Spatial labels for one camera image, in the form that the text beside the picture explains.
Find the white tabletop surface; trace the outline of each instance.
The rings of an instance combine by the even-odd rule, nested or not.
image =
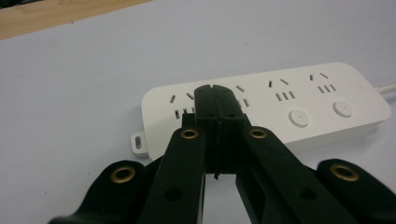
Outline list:
[[[130,137],[154,87],[333,62],[396,83],[396,1],[158,0],[1,40],[0,223],[70,215],[109,164],[149,163]],[[352,161],[395,192],[395,131],[393,116],[298,158]],[[204,223],[249,223],[233,176],[206,182]]]

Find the brass ring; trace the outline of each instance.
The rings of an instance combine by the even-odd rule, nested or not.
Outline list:
[[[342,164],[337,164],[337,163],[333,164],[330,167],[330,171],[332,172],[333,175],[335,175],[338,178],[343,179],[345,181],[354,182],[354,181],[359,180],[358,173],[356,173],[351,168],[349,168],[345,165],[342,165]]]
[[[121,166],[111,174],[111,181],[116,184],[126,183],[134,178],[136,171],[131,166]]]
[[[180,135],[186,139],[193,139],[198,137],[198,132],[195,131],[194,129],[187,129],[187,130],[183,130]]]
[[[249,134],[254,138],[265,138],[267,136],[267,133],[260,129],[252,129]]]

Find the wooden edge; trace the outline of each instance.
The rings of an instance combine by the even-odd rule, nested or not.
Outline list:
[[[149,0],[44,0],[0,9],[0,40],[24,35]]]

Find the power strip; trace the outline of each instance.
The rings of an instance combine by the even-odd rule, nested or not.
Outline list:
[[[382,96],[345,63],[197,81],[147,92],[145,131],[131,138],[134,154],[160,158],[182,114],[194,112],[193,91],[206,84],[231,89],[252,125],[272,130],[292,152],[368,133],[390,117]]]

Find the power switch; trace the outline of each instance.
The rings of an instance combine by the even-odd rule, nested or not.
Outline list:
[[[304,128],[309,123],[309,118],[304,111],[293,110],[289,113],[289,119],[292,124],[299,128]]]
[[[343,118],[350,118],[353,115],[352,106],[350,106],[350,104],[344,101],[335,102],[332,105],[332,109],[337,115]]]

